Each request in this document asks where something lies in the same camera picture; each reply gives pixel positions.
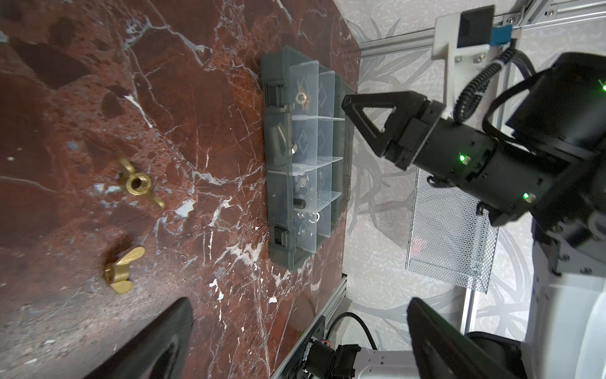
brass wing nut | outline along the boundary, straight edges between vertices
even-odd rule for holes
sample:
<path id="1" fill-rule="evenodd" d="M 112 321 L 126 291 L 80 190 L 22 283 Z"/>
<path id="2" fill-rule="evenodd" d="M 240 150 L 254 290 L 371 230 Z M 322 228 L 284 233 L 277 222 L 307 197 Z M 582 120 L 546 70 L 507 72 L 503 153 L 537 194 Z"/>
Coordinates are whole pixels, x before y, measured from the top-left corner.
<path id="1" fill-rule="evenodd" d="M 126 158 L 118 158 L 118 164 L 122 173 L 120 174 L 120 185 L 124 192 L 134 196 L 145 196 L 153 204 L 161 209 L 166 208 L 166 203 L 152 191 L 152 180 L 142 172 L 137 172 Z"/>
<path id="2" fill-rule="evenodd" d="M 128 280 L 129 264 L 142 257 L 144 252 L 144 247 L 134 247 L 126 251 L 117 262 L 105 265 L 103 274 L 105 281 L 120 295 L 127 293 L 133 288 L 133 282 Z"/>

screw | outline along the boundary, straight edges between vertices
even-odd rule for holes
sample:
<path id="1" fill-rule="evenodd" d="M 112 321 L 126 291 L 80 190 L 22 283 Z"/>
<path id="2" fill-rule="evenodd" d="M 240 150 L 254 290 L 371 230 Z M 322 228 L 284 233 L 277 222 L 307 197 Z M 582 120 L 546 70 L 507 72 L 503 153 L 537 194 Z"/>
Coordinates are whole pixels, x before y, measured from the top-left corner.
<path id="1" fill-rule="evenodd" d="M 295 209 L 304 209 L 307 203 L 304 199 L 293 198 L 293 208 Z"/>
<path id="2" fill-rule="evenodd" d="M 483 60 L 484 60 L 484 58 L 486 58 L 486 55 L 485 55 L 485 54 L 483 54 L 483 53 L 482 53 L 482 54 L 478 54 L 478 55 L 476 55 L 476 56 L 473 58 L 473 62 L 474 62 L 474 63 L 480 63 L 481 61 L 483 61 Z"/>

gray patterned wall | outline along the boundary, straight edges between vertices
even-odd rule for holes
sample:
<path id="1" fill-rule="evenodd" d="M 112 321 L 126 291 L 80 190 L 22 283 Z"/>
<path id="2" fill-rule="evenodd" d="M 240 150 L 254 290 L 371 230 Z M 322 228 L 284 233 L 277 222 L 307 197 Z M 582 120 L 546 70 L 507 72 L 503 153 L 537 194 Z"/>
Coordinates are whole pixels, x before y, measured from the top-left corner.
<path id="1" fill-rule="evenodd" d="M 520 9 L 520 0 L 335 0 L 358 42 L 433 28 L 436 17 L 466 9 L 496 6 L 496 14 Z"/>
<path id="2" fill-rule="evenodd" d="M 428 49 L 363 59 L 361 93 L 414 90 L 441 100 L 443 61 Z M 370 112 L 384 122 L 388 111 Z M 458 326 L 465 291 L 405 270 L 416 168 L 403 172 L 377 158 L 356 131 L 351 200 L 348 205 L 343 272 L 351 310 L 368 324 L 380 349 L 410 349 L 406 308 L 414 296 Z M 350 323 L 342 343 L 368 346 L 362 329 Z"/>
<path id="3" fill-rule="evenodd" d="M 477 2 L 462 8 L 475 6 L 479 6 Z M 347 13 L 342 8 L 342 12 L 346 18 L 364 14 L 358 9 Z M 381 17 L 389 21 L 387 15 Z M 379 25 L 370 19 L 369 23 L 377 24 L 381 33 L 387 34 L 389 30 L 393 35 L 401 30 L 399 23 L 396 27 L 388 27 L 387 21 Z M 606 53 L 606 21 L 528 30 L 524 32 L 521 48 L 537 68 L 549 67 L 563 51 Z M 443 71 L 443 62 L 431 61 L 428 50 L 363 59 L 359 91 L 410 89 L 441 100 Z M 374 112 L 371 119 L 384 121 L 386 117 L 385 112 Z M 423 298 L 455 326 L 461 318 L 463 289 L 404 269 L 415 173 L 416 169 L 402 172 L 392 163 L 377 158 L 356 131 L 343 271 L 348 275 L 351 310 L 367 322 L 380 349 L 410 349 L 406 308 L 414 296 Z M 488 294 L 476 294 L 478 312 L 474 330 L 524 339 L 533 276 L 530 223 L 531 216 L 525 215 L 501 228 Z M 342 343 L 369 347 L 356 323 L 349 323 Z"/>

wire mesh basket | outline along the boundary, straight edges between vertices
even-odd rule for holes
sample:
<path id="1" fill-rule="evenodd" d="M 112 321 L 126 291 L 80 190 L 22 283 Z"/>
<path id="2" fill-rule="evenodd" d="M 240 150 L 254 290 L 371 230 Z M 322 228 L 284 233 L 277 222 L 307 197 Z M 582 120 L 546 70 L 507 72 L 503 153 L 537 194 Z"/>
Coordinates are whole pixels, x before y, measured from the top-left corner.
<path id="1" fill-rule="evenodd" d="M 488 292 L 499 229 L 478 201 L 456 187 L 436 189 L 419 169 L 407 269 L 479 292 Z"/>

marble table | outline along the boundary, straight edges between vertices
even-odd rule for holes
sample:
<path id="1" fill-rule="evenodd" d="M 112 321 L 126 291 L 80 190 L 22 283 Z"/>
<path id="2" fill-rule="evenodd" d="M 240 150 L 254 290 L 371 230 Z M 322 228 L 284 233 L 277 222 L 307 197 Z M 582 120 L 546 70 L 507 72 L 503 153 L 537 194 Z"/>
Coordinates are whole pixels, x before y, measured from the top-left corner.
<path id="1" fill-rule="evenodd" d="M 0 376 L 82 377 L 186 296 L 185 378 L 269 377 L 341 279 L 345 218 L 297 272 L 269 260 L 259 57 L 291 45 L 356 88 L 334 3 L 6 0 L 0 31 Z M 104 263 L 135 245 L 117 295 Z"/>

